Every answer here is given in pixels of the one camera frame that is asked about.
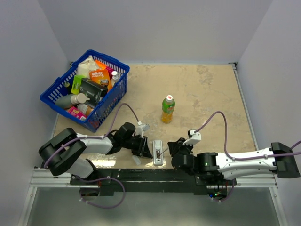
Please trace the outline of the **white remote control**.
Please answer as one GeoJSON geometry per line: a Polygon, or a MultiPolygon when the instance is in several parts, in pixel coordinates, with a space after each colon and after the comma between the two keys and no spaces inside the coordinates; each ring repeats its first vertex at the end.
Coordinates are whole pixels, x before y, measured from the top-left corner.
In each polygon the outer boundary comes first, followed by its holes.
{"type": "Polygon", "coordinates": [[[163,165],[163,144],[161,140],[153,141],[153,164],[155,166],[163,165]]]}

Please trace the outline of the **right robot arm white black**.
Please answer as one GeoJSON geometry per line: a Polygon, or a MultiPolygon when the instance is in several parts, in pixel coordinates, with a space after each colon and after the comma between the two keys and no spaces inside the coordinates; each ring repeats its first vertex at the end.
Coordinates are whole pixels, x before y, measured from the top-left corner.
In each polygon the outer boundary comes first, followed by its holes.
{"type": "Polygon", "coordinates": [[[172,167],[203,181],[220,185],[225,180],[257,174],[276,174],[278,178],[301,176],[292,149],[280,142],[273,142],[265,149],[236,153],[201,153],[194,155],[193,146],[185,145],[185,139],[168,142],[172,167]]]}

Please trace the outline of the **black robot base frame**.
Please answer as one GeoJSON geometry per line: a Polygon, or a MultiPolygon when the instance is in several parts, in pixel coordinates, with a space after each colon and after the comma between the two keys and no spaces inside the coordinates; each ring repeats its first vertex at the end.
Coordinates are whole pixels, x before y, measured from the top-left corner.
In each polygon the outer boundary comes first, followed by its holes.
{"type": "Polygon", "coordinates": [[[221,177],[203,179],[177,169],[97,169],[86,179],[71,176],[73,186],[92,186],[101,196],[112,196],[115,192],[133,193],[193,193],[225,197],[227,188],[237,184],[221,177]]]}

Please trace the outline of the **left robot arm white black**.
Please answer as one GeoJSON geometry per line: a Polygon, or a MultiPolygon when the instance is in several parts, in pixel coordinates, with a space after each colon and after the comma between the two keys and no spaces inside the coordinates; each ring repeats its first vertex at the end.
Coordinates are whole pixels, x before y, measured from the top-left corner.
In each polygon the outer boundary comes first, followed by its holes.
{"type": "Polygon", "coordinates": [[[149,124],[138,122],[138,126],[126,122],[118,130],[107,136],[84,136],[72,128],[66,128],[39,149],[39,155],[53,176],[70,173],[79,176],[87,185],[97,181],[95,165],[90,160],[81,159],[84,151],[111,155],[122,148],[132,155],[152,159],[144,132],[149,124]]]}

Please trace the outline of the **clear handle screwdriver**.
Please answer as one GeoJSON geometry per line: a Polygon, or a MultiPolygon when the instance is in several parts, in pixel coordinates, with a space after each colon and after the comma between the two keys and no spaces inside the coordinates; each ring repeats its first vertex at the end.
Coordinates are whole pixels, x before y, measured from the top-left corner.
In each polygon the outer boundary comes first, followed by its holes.
{"type": "Polygon", "coordinates": [[[162,152],[160,153],[160,155],[163,155],[163,153],[166,152],[167,150],[169,150],[169,147],[167,147],[164,151],[162,151],[162,152]]]}

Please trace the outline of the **white battery compartment cover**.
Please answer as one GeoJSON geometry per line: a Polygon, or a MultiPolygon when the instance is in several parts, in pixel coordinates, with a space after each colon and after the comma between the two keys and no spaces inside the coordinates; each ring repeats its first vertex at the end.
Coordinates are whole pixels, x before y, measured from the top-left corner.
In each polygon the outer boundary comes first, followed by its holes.
{"type": "Polygon", "coordinates": [[[136,163],[136,165],[138,165],[138,166],[141,165],[141,161],[140,161],[139,157],[133,155],[132,158],[133,158],[134,162],[136,163]]]}

